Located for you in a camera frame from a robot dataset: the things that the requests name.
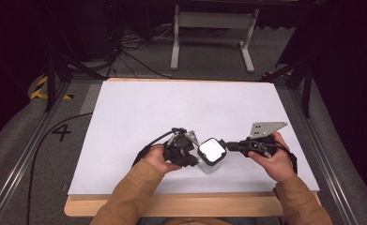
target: tan jacket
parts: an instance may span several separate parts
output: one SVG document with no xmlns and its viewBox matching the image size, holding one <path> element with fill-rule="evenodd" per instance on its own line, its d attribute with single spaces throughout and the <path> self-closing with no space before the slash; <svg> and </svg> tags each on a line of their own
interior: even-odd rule
<svg viewBox="0 0 367 225">
<path fill-rule="evenodd" d="M 149 200 L 162 180 L 158 172 L 145 159 L 141 159 L 115 187 L 109 201 L 98 211 L 91 225 L 134 225 L 146 210 Z M 332 224 L 325 209 L 318 203 L 312 192 L 294 176 L 276 185 L 283 217 L 289 225 Z M 187 224 L 187 220 L 174 218 L 166 225 Z M 229 224 L 216 218 L 191 219 L 191 224 Z"/>
</svg>

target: white paper sheet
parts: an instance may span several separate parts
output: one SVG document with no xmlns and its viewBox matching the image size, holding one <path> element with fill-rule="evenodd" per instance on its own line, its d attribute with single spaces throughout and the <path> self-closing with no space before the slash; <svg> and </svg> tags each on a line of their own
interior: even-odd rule
<svg viewBox="0 0 367 225">
<path fill-rule="evenodd" d="M 252 123 L 276 121 L 288 122 L 280 132 L 298 158 L 298 175 L 310 190 L 319 190 L 273 84 L 104 82 L 69 195 L 111 194 L 137 153 L 171 128 L 194 130 L 199 143 L 238 142 L 249 136 Z M 167 173 L 156 193 L 257 192 L 274 186 L 250 158 L 227 152 L 212 174 L 190 166 Z"/>
</svg>

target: left hand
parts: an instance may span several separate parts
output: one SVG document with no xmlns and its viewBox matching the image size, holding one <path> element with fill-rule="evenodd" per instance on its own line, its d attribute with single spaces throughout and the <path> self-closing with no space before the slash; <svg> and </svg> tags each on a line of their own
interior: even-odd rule
<svg viewBox="0 0 367 225">
<path fill-rule="evenodd" d="M 163 159 L 163 151 L 163 145 L 154 145 L 143 158 L 163 174 L 179 170 L 180 166 L 168 163 Z"/>
</svg>

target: aluminum rail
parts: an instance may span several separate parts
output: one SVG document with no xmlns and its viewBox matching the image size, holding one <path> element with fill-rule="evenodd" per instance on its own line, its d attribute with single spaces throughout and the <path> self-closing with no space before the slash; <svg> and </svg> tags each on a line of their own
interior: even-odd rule
<svg viewBox="0 0 367 225">
<path fill-rule="evenodd" d="M 36 149 L 38 147 L 38 142 L 42 139 L 43 135 L 46 132 L 46 127 L 49 125 L 52 115 L 56 110 L 58 104 L 63 99 L 63 96 L 67 93 L 69 89 L 69 83 L 62 82 L 60 83 L 59 90 L 56 94 L 56 101 L 52 108 L 43 114 L 42 118 L 40 119 L 37 128 L 34 131 L 33 136 L 29 140 L 27 146 L 24 148 L 22 155 L 20 156 L 16 166 L 10 173 L 8 180 L 4 184 L 4 187 L 0 191 L 0 217 L 4 212 L 5 208 L 8 205 L 9 200 L 11 199 L 14 191 L 16 190 L 17 186 L 20 184 L 25 171 L 27 170 L 30 162 L 35 155 Z"/>
<path fill-rule="evenodd" d="M 334 198 L 334 201 L 338 207 L 339 213 L 346 225 L 358 225 L 358 221 L 356 216 L 353 213 L 352 208 L 350 207 L 349 202 L 347 201 L 346 196 L 344 195 L 344 191 L 342 189 L 341 182 L 335 174 L 335 171 L 332 169 L 332 166 L 329 162 L 329 158 L 327 157 L 326 150 L 320 142 L 320 139 L 317 136 L 317 132 L 314 129 L 313 123 L 311 119 L 305 117 L 303 110 L 301 108 L 301 98 L 298 93 L 298 90 L 291 89 L 289 90 L 289 94 L 291 98 L 294 100 L 295 107 L 300 114 L 300 118 L 305 125 L 307 131 L 310 134 L 310 138 L 312 140 L 313 146 L 315 148 L 315 156 L 318 164 L 320 165 L 321 171 L 326 178 L 327 185 L 329 186 L 329 191 Z"/>
</svg>

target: right hand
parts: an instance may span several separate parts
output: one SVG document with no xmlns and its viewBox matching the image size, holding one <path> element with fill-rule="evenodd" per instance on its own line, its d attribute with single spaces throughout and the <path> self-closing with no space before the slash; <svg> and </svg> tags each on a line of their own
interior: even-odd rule
<svg viewBox="0 0 367 225">
<path fill-rule="evenodd" d="M 281 143 L 289 149 L 279 132 L 273 132 L 271 135 L 273 136 L 274 141 Z M 281 182 L 296 175 L 292 168 L 291 160 L 281 149 L 277 149 L 276 154 L 271 158 L 262 157 L 254 152 L 249 152 L 248 156 L 261 165 L 265 169 L 266 173 L 268 173 L 268 175 L 277 182 Z"/>
</svg>

